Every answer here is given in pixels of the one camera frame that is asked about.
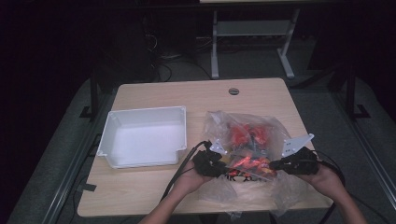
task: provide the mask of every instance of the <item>grommet hole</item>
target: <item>grommet hole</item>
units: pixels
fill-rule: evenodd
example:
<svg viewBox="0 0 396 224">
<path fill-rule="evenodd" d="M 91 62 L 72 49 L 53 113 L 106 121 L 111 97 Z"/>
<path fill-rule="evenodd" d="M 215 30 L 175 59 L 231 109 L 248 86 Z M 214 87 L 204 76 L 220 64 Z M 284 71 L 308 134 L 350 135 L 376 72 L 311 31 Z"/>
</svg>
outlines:
<svg viewBox="0 0 396 224">
<path fill-rule="evenodd" d="M 230 88 L 228 90 L 228 93 L 230 93 L 231 95 L 237 95 L 239 94 L 239 90 L 237 88 Z"/>
</svg>

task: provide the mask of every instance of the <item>plastic wrap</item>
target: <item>plastic wrap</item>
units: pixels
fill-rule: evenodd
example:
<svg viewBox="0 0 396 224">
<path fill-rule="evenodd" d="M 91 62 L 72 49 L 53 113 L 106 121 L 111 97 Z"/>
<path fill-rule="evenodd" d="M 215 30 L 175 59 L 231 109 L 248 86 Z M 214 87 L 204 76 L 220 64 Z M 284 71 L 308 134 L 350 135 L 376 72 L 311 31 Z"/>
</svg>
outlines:
<svg viewBox="0 0 396 224">
<path fill-rule="evenodd" d="M 221 160 L 230 169 L 226 180 L 232 182 L 239 205 L 273 203 L 277 209 L 272 212 L 281 216 L 305 196 L 307 185 L 304 181 L 268 167 L 270 161 L 281 159 L 284 140 L 290 139 L 286 128 L 276 118 L 208 112 L 204 138 L 213 143 L 211 150 L 223 155 Z M 239 183 L 234 182 L 237 176 L 243 179 Z M 206 187 L 216 188 L 211 182 Z M 210 198 L 212 202 L 216 198 L 219 203 L 229 200 L 211 195 L 213 193 L 213 190 L 200 190 L 200 197 Z"/>
<path fill-rule="evenodd" d="M 214 178 L 199 188 L 201 199 L 215 203 L 231 203 L 236 199 L 236 192 L 225 175 Z"/>
</svg>

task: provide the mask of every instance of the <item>white plastic tray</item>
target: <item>white plastic tray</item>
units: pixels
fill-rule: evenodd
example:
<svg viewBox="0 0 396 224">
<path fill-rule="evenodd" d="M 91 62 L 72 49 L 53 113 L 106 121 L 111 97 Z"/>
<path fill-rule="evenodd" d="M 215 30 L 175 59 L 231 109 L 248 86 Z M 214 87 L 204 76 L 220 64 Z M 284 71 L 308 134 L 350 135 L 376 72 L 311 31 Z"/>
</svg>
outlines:
<svg viewBox="0 0 396 224">
<path fill-rule="evenodd" d="M 186 107 L 110 111 L 96 155 L 113 168 L 178 163 L 186 149 Z"/>
</svg>

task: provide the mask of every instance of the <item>white table leg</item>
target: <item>white table leg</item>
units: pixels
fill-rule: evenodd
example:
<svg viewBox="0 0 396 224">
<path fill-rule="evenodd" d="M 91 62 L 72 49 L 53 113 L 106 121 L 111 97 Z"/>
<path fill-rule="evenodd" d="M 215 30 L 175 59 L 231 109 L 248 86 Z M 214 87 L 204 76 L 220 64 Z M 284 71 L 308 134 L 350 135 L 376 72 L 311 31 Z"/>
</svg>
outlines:
<svg viewBox="0 0 396 224">
<path fill-rule="evenodd" d="M 285 44 L 283 45 L 283 47 L 281 49 L 277 50 L 277 54 L 279 56 L 280 61 L 282 62 L 283 69 L 285 70 L 286 76 L 288 78 L 294 78 L 294 73 L 293 73 L 291 66 L 289 64 L 289 60 L 286 57 L 286 53 L 288 52 L 289 44 L 290 44 L 291 38 L 293 36 L 294 28 L 296 26 L 299 13 L 300 13 L 299 8 L 294 10 L 293 16 L 292 16 L 290 24 L 289 24 L 288 31 L 286 32 Z"/>
<path fill-rule="evenodd" d="M 215 11 L 213 13 L 213 37 L 212 37 L 212 55 L 211 55 L 213 79 L 219 79 L 217 42 L 218 42 L 218 12 Z"/>
</svg>

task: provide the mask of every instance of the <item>wooden tabletop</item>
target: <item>wooden tabletop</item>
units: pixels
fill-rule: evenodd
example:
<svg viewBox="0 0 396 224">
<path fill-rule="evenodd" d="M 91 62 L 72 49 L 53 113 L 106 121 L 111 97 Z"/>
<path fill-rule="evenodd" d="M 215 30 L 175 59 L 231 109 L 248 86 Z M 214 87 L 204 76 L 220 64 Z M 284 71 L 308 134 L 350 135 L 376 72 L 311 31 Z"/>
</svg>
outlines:
<svg viewBox="0 0 396 224">
<path fill-rule="evenodd" d="M 231 95 L 230 88 L 237 88 L 239 94 Z M 207 111 L 274 116 L 291 137 L 307 134 L 281 78 L 127 84 L 120 86 L 112 110 L 179 105 L 187 108 L 187 150 L 205 140 L 203 129 Z M 158 204 L 178 166 L 112 169 L 105 158 L 95 157 L 87 183 L 95 185 L 96 189 L 94 192 L 84 190 L 78 214 L 82 217 L 148 214 Z M 239 183 L 233 182 L 233 185 L 239 188 Z M 272 210 L 275 205 L 270 187 L 261 187 L 255 197 L 241 195 L 238 201 L 245 202 L 229 204 L 199 200 L 199 193 L 194 192 L 183 200 L 175 213 Z M 306 200 L 292 208 L 329 207 L 331 203 L 330 199 L 310 189 Z"/>
</svg>

